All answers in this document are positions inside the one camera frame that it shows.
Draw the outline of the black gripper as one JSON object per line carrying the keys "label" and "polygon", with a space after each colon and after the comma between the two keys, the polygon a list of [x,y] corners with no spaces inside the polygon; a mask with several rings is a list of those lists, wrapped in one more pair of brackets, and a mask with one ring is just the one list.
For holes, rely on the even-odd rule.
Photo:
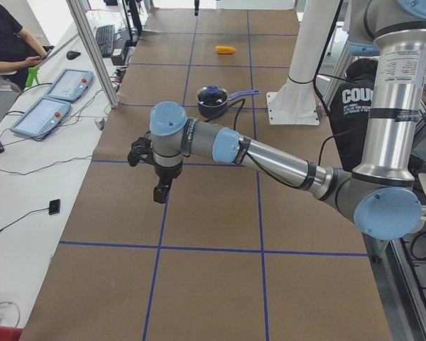
{"label": "black gripper", "polygon": [[158,176],[158,184],[153,189],[153,201],[165,204],[168,197],[168,188],[172,182],[182,172],[182,161],[174,166],[162,166],[159,163],[154,165],[155,174]]}

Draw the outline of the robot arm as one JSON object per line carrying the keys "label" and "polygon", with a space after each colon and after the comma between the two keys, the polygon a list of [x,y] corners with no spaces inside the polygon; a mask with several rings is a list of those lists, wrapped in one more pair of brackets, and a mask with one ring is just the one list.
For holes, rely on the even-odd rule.
{"label": "robot arm", "polygon": [[408,161],[426,73],[426,1],[355,1],[351,38],[380,52],[363,156],[352,171],[323,168],[243,136],[190,118],[175,102],[150,114],[151,150],[160,181],[153,199],[165,202],[185,156],[263,171],[282,184],[306,190],[335,208],[363,233],[391,240],[426,221],[426,205],[413,193]]}
{"label": "robot arm", "polygon": [[194,0],[194,15],[195,16],[199,15],[199,9],[200,9],[200,1]]}

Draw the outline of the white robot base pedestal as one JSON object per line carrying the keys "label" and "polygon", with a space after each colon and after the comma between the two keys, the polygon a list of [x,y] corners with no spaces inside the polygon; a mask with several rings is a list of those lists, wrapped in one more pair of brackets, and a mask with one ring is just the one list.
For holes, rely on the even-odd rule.
{"label": "white robot base pedestal", "polygon": [[306,2],[287,81],[277,92],[266,94],[270,124],[317,126],[320,123],[314,81],[341,7],[341,1]]}

